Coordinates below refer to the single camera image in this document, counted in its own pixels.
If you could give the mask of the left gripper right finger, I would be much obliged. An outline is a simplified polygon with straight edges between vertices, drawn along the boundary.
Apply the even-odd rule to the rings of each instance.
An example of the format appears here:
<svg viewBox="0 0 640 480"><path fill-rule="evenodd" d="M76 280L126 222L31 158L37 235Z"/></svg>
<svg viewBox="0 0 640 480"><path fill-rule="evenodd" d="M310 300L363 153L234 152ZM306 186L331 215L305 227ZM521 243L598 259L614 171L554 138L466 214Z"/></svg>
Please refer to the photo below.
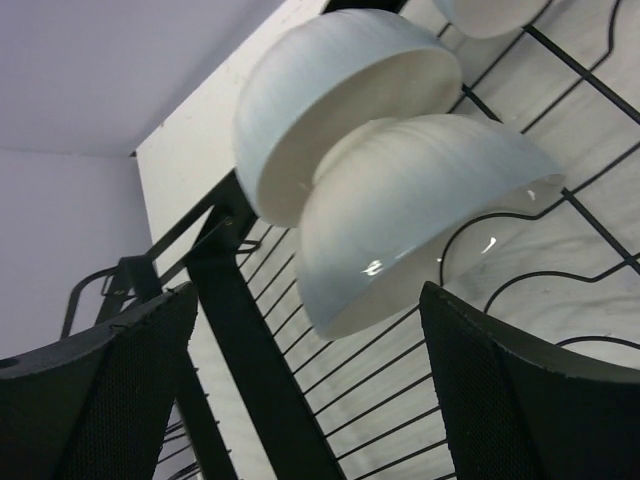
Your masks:
<svg viewBox="0 0 640 480"><path fill-rule="evenodd" d="M638 478L638 370L544 341L432 282L419 311L458 478Z"/></svg>

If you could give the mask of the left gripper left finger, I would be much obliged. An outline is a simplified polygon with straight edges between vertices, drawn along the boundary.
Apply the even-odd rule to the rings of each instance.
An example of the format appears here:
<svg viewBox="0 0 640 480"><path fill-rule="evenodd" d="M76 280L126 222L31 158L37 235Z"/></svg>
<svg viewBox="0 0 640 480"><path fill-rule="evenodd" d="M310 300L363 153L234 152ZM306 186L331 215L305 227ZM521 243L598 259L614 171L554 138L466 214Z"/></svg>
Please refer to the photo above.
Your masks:
<svg viewBox="0 0 640 480"><path fill-rule="evenodd" d="M186 282L2 359L2 478L152 478L196 314Z"/></svg>

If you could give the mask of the white bowl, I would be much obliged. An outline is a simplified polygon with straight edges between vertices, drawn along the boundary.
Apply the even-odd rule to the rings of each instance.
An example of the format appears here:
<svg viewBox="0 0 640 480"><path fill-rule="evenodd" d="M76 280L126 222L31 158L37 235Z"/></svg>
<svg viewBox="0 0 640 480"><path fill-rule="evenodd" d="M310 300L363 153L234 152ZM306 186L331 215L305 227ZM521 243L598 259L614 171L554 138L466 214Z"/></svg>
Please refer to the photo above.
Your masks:
<svg viewBox="0 0 640 480"><path fill-rule="evenodd" d="M236 172L254 212L296 226L336 143L372 120L447 112L462 79L459 60L435 35L388 11L338 10L285 32L236 105Z"/></svg>
<svg viewBox="0 0 640 480"><path fill-rule="evenodd" d="M530 23L545 0L433 0L439 13L465 36L489 39Z"/></svg>
<svg viewBox="0 0 640 480"><path fill-rule="evenodd" d="M298 224L297 288L316 334L343 338L415 304L519 232L509 213L553 203L560 163L506 125L466 115L384 119L316 175Z"/></svg>

